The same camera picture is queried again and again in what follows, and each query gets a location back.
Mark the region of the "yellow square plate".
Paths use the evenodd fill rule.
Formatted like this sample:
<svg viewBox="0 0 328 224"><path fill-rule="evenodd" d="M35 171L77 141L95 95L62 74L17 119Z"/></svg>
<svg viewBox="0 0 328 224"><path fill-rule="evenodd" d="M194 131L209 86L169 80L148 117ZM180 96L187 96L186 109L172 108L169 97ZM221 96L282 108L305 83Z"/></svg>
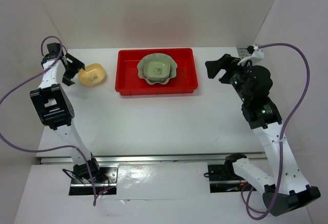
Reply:
<svg viewBox="0 0 328 224"><path fill-rule="evenodd" d="M102 65L90 64L80 69L78 79L83 86L91 87L102 83L106 78L106 73Z"/></svg>

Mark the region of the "large green scalloped bowl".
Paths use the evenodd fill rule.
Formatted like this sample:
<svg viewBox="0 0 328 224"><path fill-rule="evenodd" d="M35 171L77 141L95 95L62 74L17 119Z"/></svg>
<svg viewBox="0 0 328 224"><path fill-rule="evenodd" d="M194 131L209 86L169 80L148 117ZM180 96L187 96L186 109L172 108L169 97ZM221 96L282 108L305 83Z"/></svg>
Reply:
<svg viewBox="0 0 328 224"><path fill-rule="evenodd" d="M164 58L164 59L168 59L171 63L171 70L170 70L170 77L168 79L166 79L164 82L153 82L150 81L148 79L144 78L144 65L145 65L145 61L147 59L151 59L151 58ZM154 85L154 84L161 84L161 85L166 85L170 79L175 78L177 75L177 63L175 62L175 60L167 55L167 54L163 54L163 53L153 53L153 54L149 54L146 55L145 57L143 57L140 62L137 64L137 69L138 69L138 77L141 79L144 79L149 85Z"/></svg>

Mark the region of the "green square plate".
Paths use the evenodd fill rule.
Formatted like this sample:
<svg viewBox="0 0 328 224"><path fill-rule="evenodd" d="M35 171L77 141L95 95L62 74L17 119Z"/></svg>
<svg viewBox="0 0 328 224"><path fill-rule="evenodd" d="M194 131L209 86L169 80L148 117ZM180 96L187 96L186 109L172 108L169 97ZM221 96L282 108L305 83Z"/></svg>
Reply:
<svg viewBox="0 0 328 224"><path fill-rule="evenodd" d="M143 68L144 75L149 76L166 76L170 74L171 63L164 58L151 58L145 61Z"/></svg>

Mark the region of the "purple square plate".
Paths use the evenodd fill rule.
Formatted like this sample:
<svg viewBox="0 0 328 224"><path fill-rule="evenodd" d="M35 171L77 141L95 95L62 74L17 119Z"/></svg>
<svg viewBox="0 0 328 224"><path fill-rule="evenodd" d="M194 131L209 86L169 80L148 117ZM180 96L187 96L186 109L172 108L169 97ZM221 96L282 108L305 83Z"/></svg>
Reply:
<svg viewBox="0 0 328 224"><path fill-rule="evenodd" d="M149 75L145 75L144 78L145 79L148 79L150 81L153 81L153 82L164 82L166 79L168 79L170 77L170 75L166 75L166 76L149 76Z"/></svg>

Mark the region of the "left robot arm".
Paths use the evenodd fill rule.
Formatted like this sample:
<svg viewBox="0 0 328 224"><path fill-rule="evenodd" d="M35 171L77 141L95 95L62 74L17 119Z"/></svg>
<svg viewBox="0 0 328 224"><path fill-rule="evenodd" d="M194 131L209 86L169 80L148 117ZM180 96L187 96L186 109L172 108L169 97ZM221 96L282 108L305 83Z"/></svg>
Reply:
<svg viewBox="0 0 328 224"><path fill-rule="evenodd" d="M46 71L37 89L30 92L36 112L46 127L53 130L67 145L73 161L73 173L79 179L96 182L101 177L97 160L84 145L74 124L74 108L61 84L71 86L72 78L85 64L69 53L64 54L59 43L47 44L48 53L42 59Z"/></svg>

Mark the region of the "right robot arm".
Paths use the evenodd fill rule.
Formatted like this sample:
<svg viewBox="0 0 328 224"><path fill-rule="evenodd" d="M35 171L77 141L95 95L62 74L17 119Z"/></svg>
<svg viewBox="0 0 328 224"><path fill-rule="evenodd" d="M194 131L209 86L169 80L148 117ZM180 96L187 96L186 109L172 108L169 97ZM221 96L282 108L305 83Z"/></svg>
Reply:
<svg viewBox="0 0 328 224"><path fill-rule="evenodd" d="M223 175L246 180L262 196L264 205L273 216L279 216L304 207L320 198L316 186L310 185L302 175L283 132L283 122L277 106L269 98L273 85L269 70L254 66L251 60L244 65L229 54L205 63L209 79L221 70L219 79L230 84L242 101L242 114L263 146L273 176L250 162L246 155L235 153L227 156Z"/></svg>

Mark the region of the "red plastic bin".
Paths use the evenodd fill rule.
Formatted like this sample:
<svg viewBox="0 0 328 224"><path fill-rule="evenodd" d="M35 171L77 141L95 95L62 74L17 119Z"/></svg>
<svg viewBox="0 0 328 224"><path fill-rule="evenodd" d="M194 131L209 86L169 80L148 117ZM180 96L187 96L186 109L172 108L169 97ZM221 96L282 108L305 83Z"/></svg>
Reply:
<svg viewBox="0 0 328 224"><path fill-rule="evenodd" d="M167 84L148 84L139 78L137 64L152 53L169 55L177 63L177 75ZM189 94L198 88L198 80L191 48L120 50L118 52L115 90L122 96Z"/></svg>

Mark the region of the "aluminium rail front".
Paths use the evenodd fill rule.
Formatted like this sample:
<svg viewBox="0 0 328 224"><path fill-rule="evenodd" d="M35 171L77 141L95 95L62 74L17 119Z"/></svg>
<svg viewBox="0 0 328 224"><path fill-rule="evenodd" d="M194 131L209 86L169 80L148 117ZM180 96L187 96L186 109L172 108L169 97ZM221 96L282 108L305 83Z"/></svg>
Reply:
<svg viewBox="0 0 328 224"><path fill-rule="evenodd" d="M119 163L162 163L162 162L192 162L192 161L221 161L225 160L228 154L190 154L190 155L144 155L144 156L98 156L95 157L100 164ZM250 159L265 159L264 153L246 153ZM70 157L40 157L41 165L49 164L71 164Z"/></svg>

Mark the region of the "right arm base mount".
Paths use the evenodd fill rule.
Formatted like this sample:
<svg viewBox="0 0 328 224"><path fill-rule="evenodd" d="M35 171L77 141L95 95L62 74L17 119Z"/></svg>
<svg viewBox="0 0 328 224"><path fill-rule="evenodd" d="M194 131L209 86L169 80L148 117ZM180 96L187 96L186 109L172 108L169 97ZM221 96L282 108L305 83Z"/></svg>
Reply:
<svg viewBox="0 0 328 224"><path fill-rule="evenodd" d="M249 191L251 186L240 176L230 175L225 165L208 165L203 176L209 180L210 193L240 192L243 187Z"/></svg>

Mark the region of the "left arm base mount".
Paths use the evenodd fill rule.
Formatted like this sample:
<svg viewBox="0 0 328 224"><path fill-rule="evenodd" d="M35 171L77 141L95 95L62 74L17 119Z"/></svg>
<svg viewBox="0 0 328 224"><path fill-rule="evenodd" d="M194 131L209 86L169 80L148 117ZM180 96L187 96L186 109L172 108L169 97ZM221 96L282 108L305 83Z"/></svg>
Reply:
<svg viewBox="0 0 328 224"><path fill-rule="evenodd" d="M70 178L70 196L93 195L93 188L90 179L78 178L73 171L62 169ZM117 193L118 166L103 166L99 169L99 174L94 177L96 194L116 195Z"/></svg>

